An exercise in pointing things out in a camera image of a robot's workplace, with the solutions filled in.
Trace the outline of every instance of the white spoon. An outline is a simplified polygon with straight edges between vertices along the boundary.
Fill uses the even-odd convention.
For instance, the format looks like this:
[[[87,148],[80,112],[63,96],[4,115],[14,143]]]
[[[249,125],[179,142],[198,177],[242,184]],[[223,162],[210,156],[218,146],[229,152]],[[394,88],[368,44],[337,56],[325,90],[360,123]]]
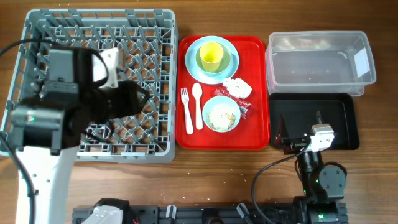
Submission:
[[[201,89],[201,86],[199,83],[193,84],[192,87],[192,95],[196,99],[196,125],[197,125],[197,130],[201,130],[203,128],[203,120],[201,118],[201,109],[200,109],[200,97],[202,95],[203,91]]]

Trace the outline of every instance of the white tissue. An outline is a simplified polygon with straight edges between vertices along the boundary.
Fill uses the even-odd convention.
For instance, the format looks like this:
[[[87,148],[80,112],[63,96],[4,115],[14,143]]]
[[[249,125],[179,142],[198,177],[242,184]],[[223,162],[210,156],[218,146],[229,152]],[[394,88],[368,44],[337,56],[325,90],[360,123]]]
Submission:
[[[226,87],[229,94],[240,99],[246,99],[252,90],[252,88],[241,78],[225,78],[223,80],[223,86]]]

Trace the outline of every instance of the wooden table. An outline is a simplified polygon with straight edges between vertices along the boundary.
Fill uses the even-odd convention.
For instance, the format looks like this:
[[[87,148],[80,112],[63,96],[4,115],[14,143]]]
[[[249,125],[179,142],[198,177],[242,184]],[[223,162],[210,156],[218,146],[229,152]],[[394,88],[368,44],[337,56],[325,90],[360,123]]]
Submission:
[[[377,82],[354,99],[361,146],[355,151],[324,152],[323,160],[339,162],[348,170],[344,202],[350,223],[398,223],[397,1],[86,1],[13,0],[0,4],[0,45],[21,38],[25,15],[33,8],[170,8],[177,18],[180,39],[192,34],[250,34],[266,45],[272,32],[364,31],[371,44]],[[0,60],[2,109],[16,53],[13,49]],[[174,161],[165,165],[77,162],[70,180],[66,223],[70,223],[73,208],[89,207],[103,197],[160,206],[250,202],[254,174],[283,157],[271,147],[260,152],[216,152],[177,146]],[[14,223],[17,185],[14,164],[1,158],[0,223]],[[302,194],[293,161],[271,168],[257,182],[260,202],[291,202]]]

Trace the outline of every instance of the cup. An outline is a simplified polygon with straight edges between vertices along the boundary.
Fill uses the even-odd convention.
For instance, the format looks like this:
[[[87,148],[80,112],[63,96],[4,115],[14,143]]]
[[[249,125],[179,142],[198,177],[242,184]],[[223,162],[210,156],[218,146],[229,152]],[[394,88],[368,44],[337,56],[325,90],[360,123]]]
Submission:
[[[224,56],[223,47],[216,42],[207,42],[199,50],[201,64],[207,72],[215,72]]]

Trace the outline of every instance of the fork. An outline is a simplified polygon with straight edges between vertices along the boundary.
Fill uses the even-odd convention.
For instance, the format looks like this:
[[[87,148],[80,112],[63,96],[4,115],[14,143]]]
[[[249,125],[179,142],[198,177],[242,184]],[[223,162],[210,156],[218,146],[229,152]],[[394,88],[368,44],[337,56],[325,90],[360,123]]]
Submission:
[[[184,110],[185,110],[185,129],[187,130],[187,134],[192,134],[193,126],[192,126],[191,114],[189,113],[189,107],[188,107],[189,95],[187,88],[181,88],[181,102],[184,104]]]

